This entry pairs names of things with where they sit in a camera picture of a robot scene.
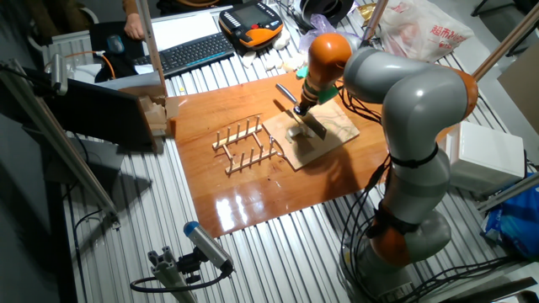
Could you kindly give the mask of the person's bare hand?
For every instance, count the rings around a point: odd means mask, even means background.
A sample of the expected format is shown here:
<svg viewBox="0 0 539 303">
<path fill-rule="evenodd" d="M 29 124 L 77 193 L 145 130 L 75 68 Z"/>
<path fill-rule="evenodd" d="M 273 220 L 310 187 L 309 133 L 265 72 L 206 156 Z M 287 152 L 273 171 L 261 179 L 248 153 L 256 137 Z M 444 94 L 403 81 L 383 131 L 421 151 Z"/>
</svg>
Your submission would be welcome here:
<svg viewBox="0 0 539 303">
<path fill-rule="evenodd" d="M 138 13 L 129 13 L 126 15 L 124 31 L 130 39 L 144 39 L 144 31 L 141 24 L 141 18 Z"/>
</svg>

